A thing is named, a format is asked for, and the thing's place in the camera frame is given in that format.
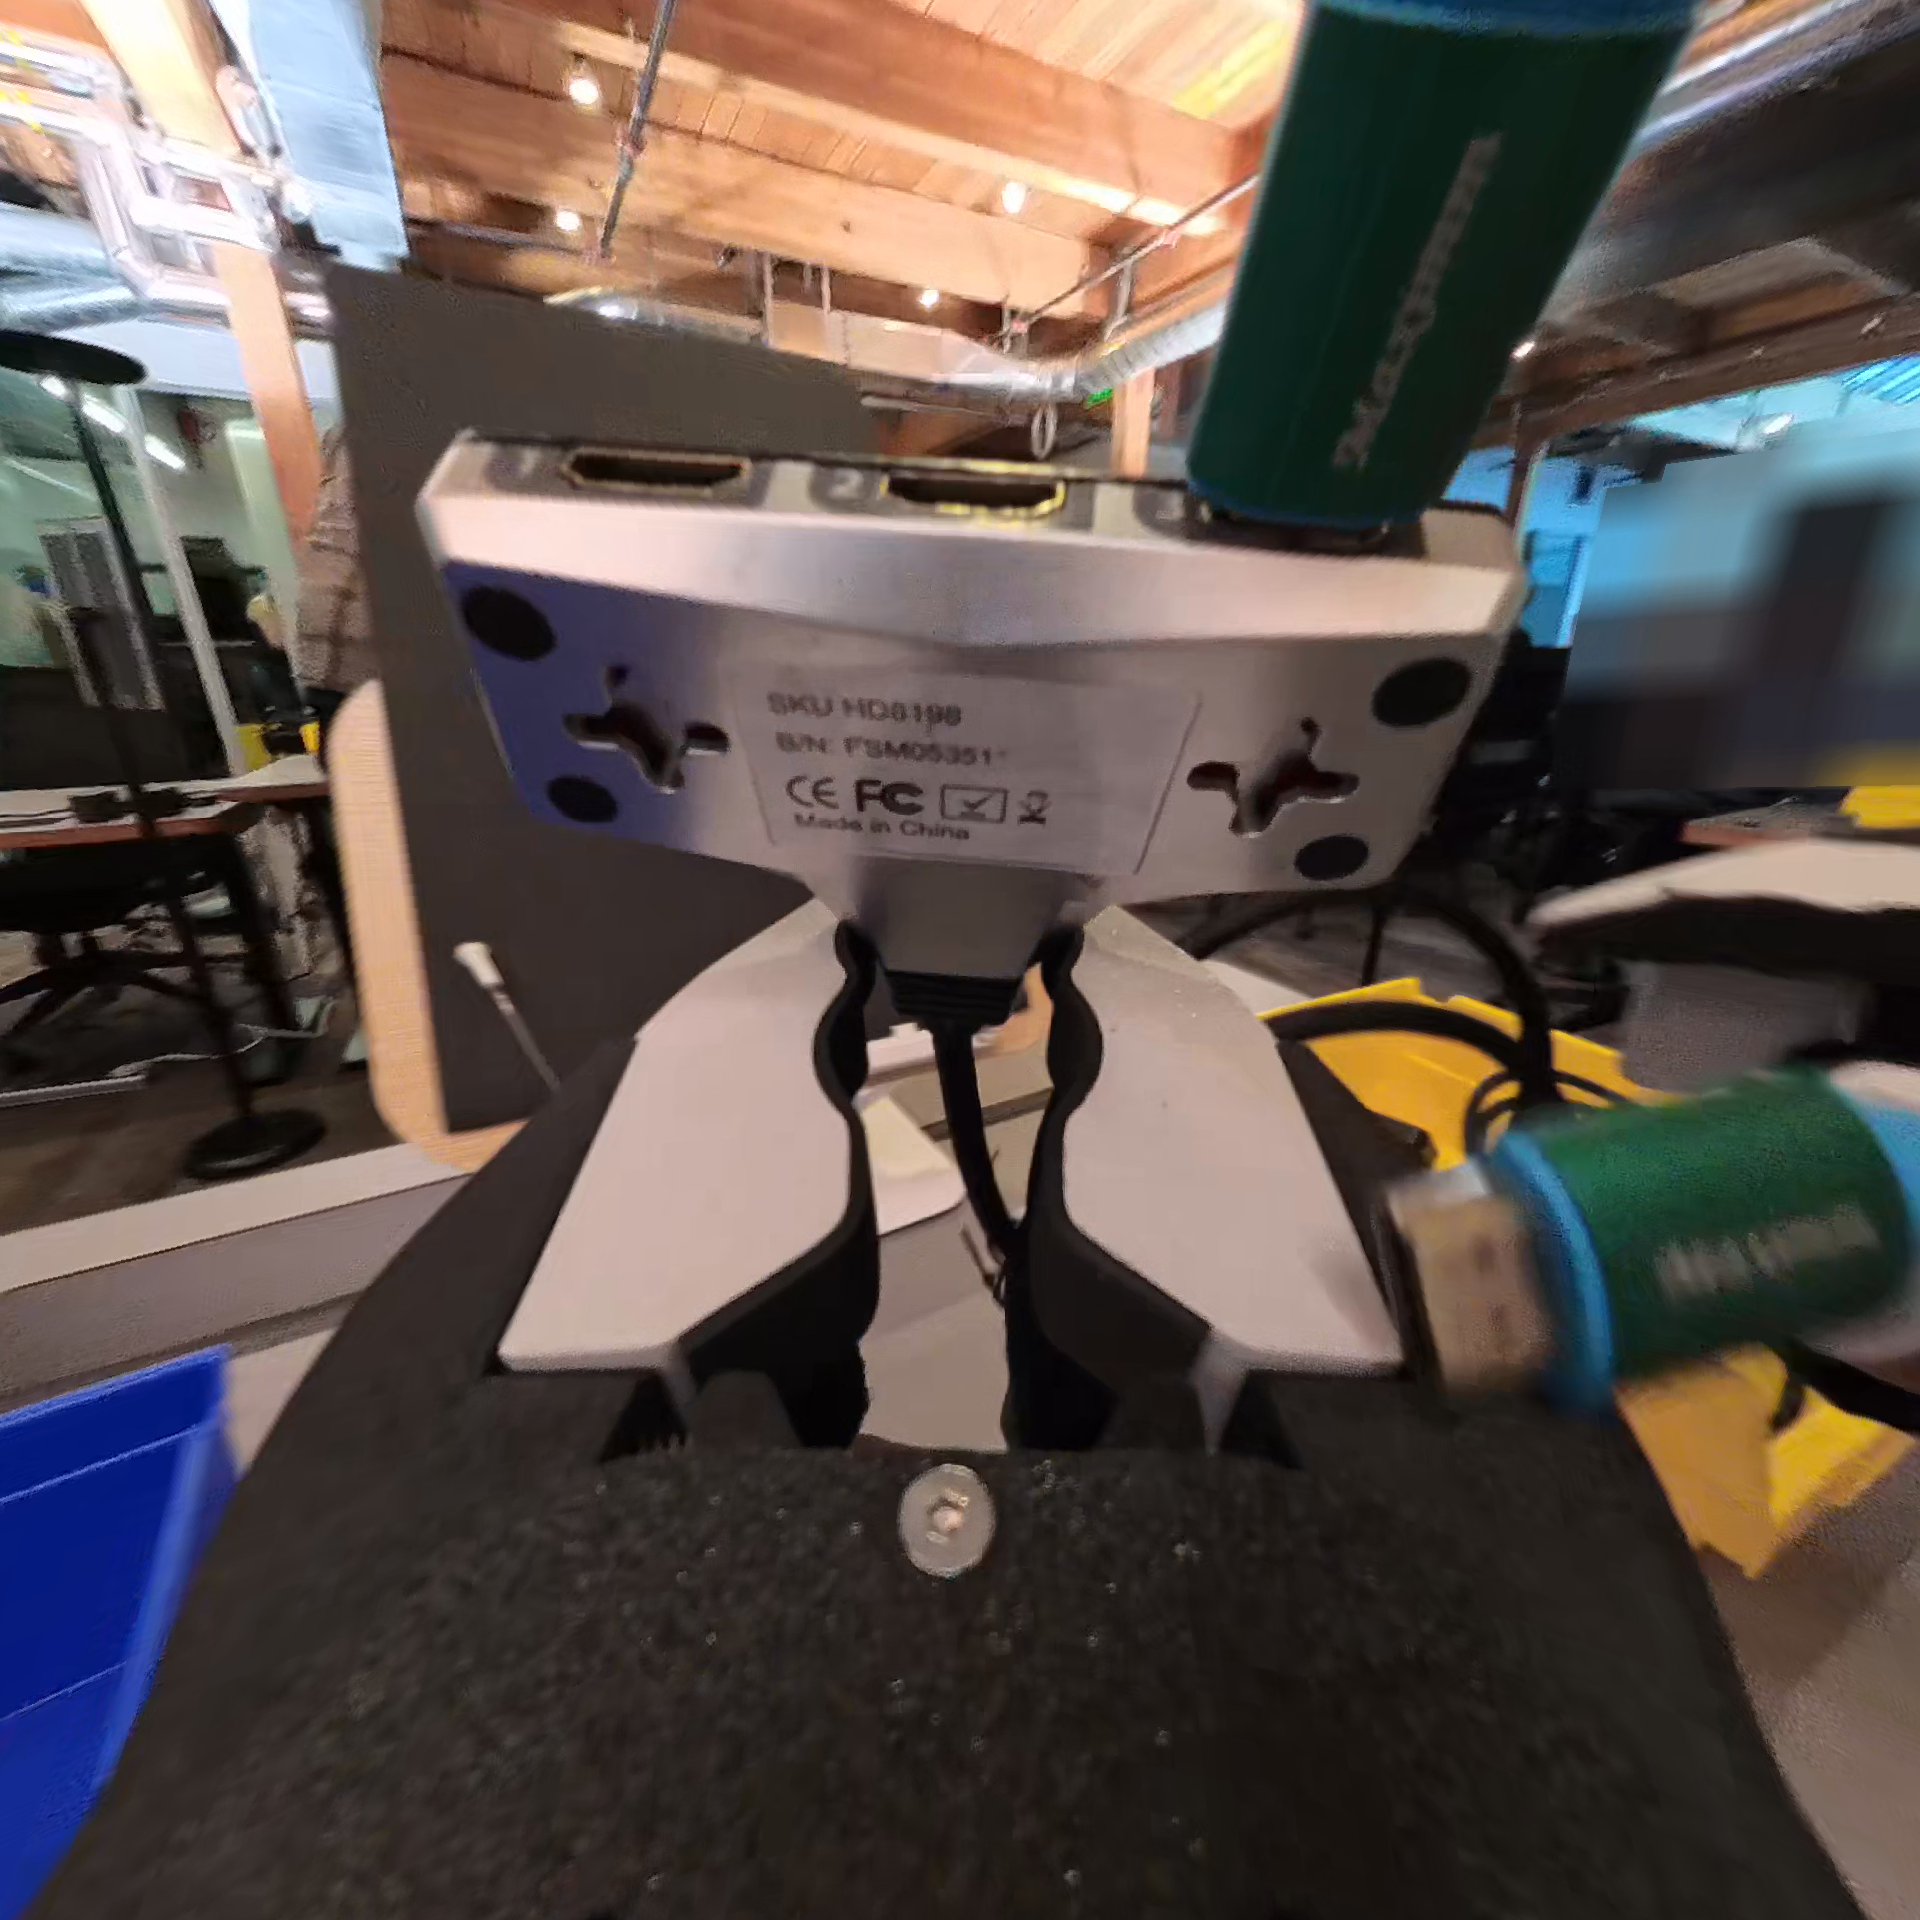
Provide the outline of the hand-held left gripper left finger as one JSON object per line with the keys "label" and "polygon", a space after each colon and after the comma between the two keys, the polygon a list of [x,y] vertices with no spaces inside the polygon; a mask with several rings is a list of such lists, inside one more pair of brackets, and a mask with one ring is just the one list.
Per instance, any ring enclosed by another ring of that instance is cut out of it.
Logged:
{"label": "hand-held left gripper left finger", "polygon": [[499,1337],[505,1370],[652,1376],[683,1418],[750,1375],[805,1445],[858,1437],[879,1296],[855,1110],[875,971],[832,911],[802,906],[650,1017]]}

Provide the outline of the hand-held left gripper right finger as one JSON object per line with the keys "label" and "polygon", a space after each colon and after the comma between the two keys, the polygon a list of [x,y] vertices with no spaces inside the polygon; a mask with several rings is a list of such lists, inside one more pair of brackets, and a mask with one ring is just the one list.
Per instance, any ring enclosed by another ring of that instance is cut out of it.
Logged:
{"label": "hand-held left gripper right finger", "polygon": [[1260,1376],[1392,1379],[1378,1201],[1404,1143],[1123,908],[1043,945],[1050,1097],[1009,1262],[1021,1442],[1171,1400],[1220,1442]]}

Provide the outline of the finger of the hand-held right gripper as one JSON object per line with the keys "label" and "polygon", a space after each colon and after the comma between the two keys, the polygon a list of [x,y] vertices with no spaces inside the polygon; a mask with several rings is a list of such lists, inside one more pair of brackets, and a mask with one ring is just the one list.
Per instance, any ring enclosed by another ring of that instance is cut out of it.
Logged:
{"label": "finger of the hand-held right gripper", "polygon": [[1709,1089],[1793,1063],[1863,1089],[1917,1068],[1913,843],[1754,843],[1549,900],[1538,954],[1627,973],[1615,1050],[1643,1089]]}
{"label": "finger of the hand-held right gripper", "polygon": [[1863,1117],[1909,1202],[1917,1201],[1917,1068],[1851,1060],[1823,1068],[1828,1083]]}

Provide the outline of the yellow plastic bin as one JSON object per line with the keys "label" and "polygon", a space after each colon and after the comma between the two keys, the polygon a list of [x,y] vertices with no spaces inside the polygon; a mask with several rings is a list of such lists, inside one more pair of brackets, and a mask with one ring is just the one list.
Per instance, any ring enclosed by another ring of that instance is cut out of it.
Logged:
{"label": "yellow plastic bin", "polygon": [[[1518,1114],[1514,1078],[1469,1043],[1366,1031],[1312,1048],[1369,1110],[1418,1131],[1436,1167]],[[1759,1348],[1623,1388],[1618,1406],[1691,1548],[1748,1578],[1916,1463],[1913,1437],[1831,1404]]]}

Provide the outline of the blue plastic bin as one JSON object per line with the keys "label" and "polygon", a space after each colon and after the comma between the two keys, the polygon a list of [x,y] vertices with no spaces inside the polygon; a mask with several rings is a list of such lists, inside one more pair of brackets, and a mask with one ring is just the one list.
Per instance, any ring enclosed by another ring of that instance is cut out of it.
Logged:
{"label": "blue plastic bin", "polygon": [[2,1418],[2,1913],[65,1855],[237,1487],[227,1349]]}

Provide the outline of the wooden book stand black pad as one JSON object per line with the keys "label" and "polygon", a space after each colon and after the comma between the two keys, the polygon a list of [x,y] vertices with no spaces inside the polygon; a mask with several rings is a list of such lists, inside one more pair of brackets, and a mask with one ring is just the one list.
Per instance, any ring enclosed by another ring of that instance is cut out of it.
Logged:
{"label": "wooden book stand black pad", "polygon": [[350,265],[328,271],[325,293],[443,1133],[470,1134],[520,1123],[546,1089],[458,945],[492,950],[565,1074],[805,893],[521,804],[419,539],[419,487],[464,430],[778,454],[877,454],[880,438],[842,373],[734,338]]}

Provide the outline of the foil wrapped ventilation duct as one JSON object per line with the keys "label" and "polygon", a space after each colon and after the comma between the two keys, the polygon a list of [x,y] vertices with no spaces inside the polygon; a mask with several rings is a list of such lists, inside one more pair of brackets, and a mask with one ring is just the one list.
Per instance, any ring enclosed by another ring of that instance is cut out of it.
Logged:
{"label": "foil wrapped ventilation duct", "polygon": [[4,325],[225,323],[225,265],[323,333],[323,271],[409,254],[381,4],[2,7]]}

